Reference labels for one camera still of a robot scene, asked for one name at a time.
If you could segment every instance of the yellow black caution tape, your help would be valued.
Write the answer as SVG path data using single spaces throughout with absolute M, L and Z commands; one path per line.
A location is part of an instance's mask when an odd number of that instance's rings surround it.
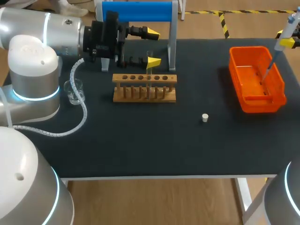
M 205 10 L 205 11 L 186 11 L 185 14 L 219 14 L 219 13 L 295 13 L 293 10 Z
M 221 25 L 222 25 L 222 28 L 223 28 L 223 33 L 224 33 L 225 38 L 226 39 L 230 38 L 228 28 L 227 28 L 227 25 L 225 23 L 224 13 L 219 13 L 218 15 L 219 15 L 219 18 L 220 18 L 220 22 L 221 22 Z

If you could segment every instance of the small white cap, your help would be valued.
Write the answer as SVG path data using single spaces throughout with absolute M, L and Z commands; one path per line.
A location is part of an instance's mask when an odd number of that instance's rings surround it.
M 204 123 L 206 123 L 207 120 L 208 120 L 208 114 L 206 114 L 206 113 L 202 114 L 202 121 L 203 121 Z

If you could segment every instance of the table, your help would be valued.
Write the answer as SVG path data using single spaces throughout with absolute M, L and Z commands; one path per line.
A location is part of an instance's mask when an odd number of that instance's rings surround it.
M 245 212 L 252 200 L 244 177 L 274 177 L 298 153 L 300 89 L 282 54 L 277 67 L 287 104 L 274 114 L 245 114 L 228 70 L 229 48 L 263 45 L 273 53 L 274 44 L 273 39 L 177 40 L 175 104 L 113 103 L 112 74 L 145 71 L 111 62 L 107 73 L 101 72 L 100 60 L 85 63 L 76 72 L 88 108 L 84 126 L 62 138 L 21 132 L 66 180 L 236 178 Z M 154 57 L 162 58 L 153 74 L 169 74 L 166 41 L 132 40 L 125 49 L 126 58 L 136 59 L 153 50 Z M 61 87 L 75 61 L 64 60 Z M 82 109 L 72 106 L 63 91 L 60 96 L 56 116 L 28 125 L 57 133 L 75 127 Z M 205 124 L 203 113 L 210 116 Z M 253 217 L 256 208 L 243 220 Z

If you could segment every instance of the small glass cup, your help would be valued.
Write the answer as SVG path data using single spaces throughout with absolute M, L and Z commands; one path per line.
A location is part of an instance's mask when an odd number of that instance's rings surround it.
M 79 79 L 74 79 L 74 82 L 75 82 L 75 86 L 76 86 L 81 98 L 84 101 L 85 96 L 84 96 L 84 92 L 83 92 L 83 83 L 82 83 L 82 81 L 79 80 Z M 71 104 L 73 104 L 73 105 L 79 105 L 80 104 L 78 98 L 76 97 L 76 95 L 75 95 L 75 93 L 72 89 L 70 80 L 68 80 L 64 83 L 64 90 L 67 93 L 67 96 L 68 96 Z

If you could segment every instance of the orange crate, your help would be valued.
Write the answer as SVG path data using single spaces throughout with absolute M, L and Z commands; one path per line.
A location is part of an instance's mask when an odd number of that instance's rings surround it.
M 274 113 L 286 104 L 285 83 L 275 64 L 262 82 L 272 60 L 266 47 L 232 47 L 229 54 L 232 82 L 244 112 Z

